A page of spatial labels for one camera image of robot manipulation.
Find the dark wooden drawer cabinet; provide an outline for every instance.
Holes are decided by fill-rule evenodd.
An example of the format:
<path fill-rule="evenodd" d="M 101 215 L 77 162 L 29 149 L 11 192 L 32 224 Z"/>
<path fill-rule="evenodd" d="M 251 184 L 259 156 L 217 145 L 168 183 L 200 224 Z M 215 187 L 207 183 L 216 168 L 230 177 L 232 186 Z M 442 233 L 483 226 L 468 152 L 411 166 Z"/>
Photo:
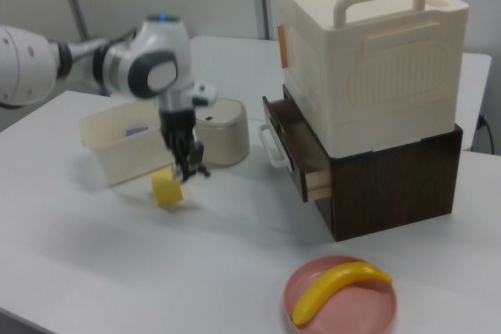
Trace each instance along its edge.
<path fill-rule="evenodd" d="M 463 131 L 340 159 L 328 157 L 284 88 L 263 98 L 267 121 L 303 201 L 314 201 L 337 241 L 452 212 Z"/>

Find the open drawer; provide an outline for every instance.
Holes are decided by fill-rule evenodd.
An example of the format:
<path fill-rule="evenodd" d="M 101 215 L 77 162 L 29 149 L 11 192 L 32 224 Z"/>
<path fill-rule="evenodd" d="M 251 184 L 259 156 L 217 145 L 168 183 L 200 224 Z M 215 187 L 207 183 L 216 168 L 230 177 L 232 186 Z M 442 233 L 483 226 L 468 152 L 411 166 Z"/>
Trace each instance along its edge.
<path fill-rule="evenodd" d="M 261 128 L 261 140 L 269 153 L 272 165 L 289 167 L 297 190 L 304 202 L 332 195 L 330 162 L 305 119 L 291 99 L 269 102 L 263 97 L 267 124 Z M 283 157 L 277 163 L 262 134 L 268 128 Z"/>

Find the pink plate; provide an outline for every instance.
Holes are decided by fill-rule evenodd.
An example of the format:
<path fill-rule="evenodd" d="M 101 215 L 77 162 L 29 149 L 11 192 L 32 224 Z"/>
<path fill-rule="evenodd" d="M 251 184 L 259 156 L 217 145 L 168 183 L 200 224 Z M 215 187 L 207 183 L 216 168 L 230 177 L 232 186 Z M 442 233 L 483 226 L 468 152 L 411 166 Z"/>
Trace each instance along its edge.
<path fill-rule="evenodd" d="M 292 323 L 294 305 L 303 292 L 324 271 L 350 261 L 348 256 L 329 256 L 308 262 L 289 278 L 283 292 L 283 306 L 290 332 L 300 334 L 384 334 L 397 313 L 397 296 L 390 283 L 379 280 L 356 282 L 340 289 L 326 301 L 305 325 Z"/>

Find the yellow banana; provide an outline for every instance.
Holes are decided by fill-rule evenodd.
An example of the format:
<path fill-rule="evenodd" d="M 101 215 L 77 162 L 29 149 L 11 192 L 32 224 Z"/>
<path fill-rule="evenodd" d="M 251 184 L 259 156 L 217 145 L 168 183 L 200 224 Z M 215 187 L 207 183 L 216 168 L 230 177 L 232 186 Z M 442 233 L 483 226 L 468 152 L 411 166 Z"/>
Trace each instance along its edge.
<path fill-rule="evenodd" d="M 391 283 L 390 275 L 363 261 L 347 262 L 325 271 L 297 301 L 292 322 L 295 325 L 305 324 L 336 291 L 350 283 L 368 279 L 381 279 Z"/>

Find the yellow block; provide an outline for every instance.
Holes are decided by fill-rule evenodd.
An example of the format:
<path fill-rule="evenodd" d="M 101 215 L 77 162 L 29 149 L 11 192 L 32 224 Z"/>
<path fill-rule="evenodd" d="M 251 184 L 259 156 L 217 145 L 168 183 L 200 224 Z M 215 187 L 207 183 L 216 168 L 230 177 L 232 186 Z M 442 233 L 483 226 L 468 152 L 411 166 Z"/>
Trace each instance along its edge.
<path fill-rule="evenodd" d="M 182 200 L 181 183 L 172 180 L 172 170 L 162 170 L 150 174 L 151 186 L 157 205 L 164 207 Z"/>

